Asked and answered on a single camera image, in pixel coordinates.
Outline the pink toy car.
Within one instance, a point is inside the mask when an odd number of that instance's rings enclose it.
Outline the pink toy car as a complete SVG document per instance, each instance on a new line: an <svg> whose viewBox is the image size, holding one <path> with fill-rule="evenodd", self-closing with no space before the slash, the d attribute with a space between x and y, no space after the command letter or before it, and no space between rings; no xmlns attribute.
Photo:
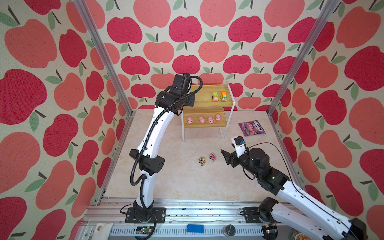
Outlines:
<svg viewBox="0 0 384 240"><path fill-rule="evenodd" d="M216 155L214 153L211 153L210 154L210 159L211 159L212 162L214 162L217 159L217 157L216 157Z"/></svg>

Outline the green pink toy bus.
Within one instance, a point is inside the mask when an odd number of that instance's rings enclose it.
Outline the green pink toy bus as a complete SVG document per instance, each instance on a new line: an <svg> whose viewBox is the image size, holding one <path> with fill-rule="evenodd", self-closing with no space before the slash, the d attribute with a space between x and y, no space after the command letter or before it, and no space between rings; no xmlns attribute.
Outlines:
<svg viewBox="0 0 384 240"><path fill-rule="evenodd" d="M205 157L200 157L199 158L199 163L201 166L204 166L206 164L206 158Z"/></svg>

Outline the pink square toy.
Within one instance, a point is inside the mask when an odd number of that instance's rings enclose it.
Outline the pink square toy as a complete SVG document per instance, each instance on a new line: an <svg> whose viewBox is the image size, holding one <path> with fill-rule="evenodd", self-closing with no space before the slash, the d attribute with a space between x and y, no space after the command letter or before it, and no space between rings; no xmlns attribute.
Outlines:
<svg viewBox="0 0 384 240"><path fill-rule="evenodd" d="M199 116L199 121L204 124L206 120L203 116Z"/></svg>

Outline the wooden two-tier shelf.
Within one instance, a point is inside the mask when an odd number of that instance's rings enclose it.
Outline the wooden two-tier shelf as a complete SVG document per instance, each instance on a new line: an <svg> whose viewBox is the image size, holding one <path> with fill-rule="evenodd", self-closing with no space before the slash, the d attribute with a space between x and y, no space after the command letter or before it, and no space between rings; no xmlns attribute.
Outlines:
<svg viewBox="0 0 384 240"><path fill-rule="evenodd" d="M212 94L216 92L221 97L221 92L227 92L228 100L226 102L213 102ZM223 85L206 85L195 95L195 104L193 107L184 107L182 113L182 140L185 140L185 129L187 128L219 128L221 138L224 139L229 128L231 117L236 106L235 97L229 85L226 82ZM220 114L221 121L216 121L216 115ZM205 118L205 123L199 121L199 116ZM193 119L193 124L189 125L187 118ZM208 118L214 119L213 124L209 124Z"/></svg>

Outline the green toy car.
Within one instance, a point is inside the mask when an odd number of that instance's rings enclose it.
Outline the green toy car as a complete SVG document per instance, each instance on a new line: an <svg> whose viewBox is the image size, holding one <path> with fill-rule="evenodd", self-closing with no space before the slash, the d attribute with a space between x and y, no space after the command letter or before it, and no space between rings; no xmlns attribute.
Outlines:
<svg viewBox="0 0 384 240"><path fill-rule="evenodd" d="M214 92L212 94L212 100L213 100L213 102L219 102L219 95L218 95L218 93Z"/></svg>

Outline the orange green toy truck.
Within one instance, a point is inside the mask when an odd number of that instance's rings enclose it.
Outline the orange green toy truck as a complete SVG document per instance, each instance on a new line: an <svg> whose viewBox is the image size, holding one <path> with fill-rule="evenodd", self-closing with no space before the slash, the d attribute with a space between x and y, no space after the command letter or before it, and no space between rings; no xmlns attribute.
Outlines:
<svg viewBox="0 0 384 240"><path fill-rule="evenodd" d="M221 101L226 102L228 100L227 92L221 92Z"/></svg>

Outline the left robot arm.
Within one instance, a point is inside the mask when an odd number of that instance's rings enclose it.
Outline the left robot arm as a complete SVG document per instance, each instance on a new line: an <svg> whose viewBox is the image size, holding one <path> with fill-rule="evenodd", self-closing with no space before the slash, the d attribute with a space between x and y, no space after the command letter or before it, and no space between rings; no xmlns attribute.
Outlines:
<svg viewBox="0 0 384 240"><path fill-rule="evenodd" d="M133 206L126 213L126 223L155 223L154 188L157 173L163 168L165 159L158 155L160 143L171 120L184 106L193 106L195 92L187 87L167 87L157 95L155 108L149 128L136 149L130 151L135 160L130 183L140 184L140 192Z"/></svg>

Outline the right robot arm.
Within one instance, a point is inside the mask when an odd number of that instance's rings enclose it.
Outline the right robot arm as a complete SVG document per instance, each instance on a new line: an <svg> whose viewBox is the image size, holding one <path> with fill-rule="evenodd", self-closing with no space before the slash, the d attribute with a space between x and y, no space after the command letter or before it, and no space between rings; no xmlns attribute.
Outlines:
<svg viewBox="0 0 384 240"><path fill-rule="evenodd" d="M267 198L267 214L313 240L366 240L367 226L358 218L349 219L312 197L281 171L271 167L270 157L260 148L236 146L229 153L221 150L232 167L241 166L257 179L266 191L288 201L300 213L289 210L278 201Z"/></svg>

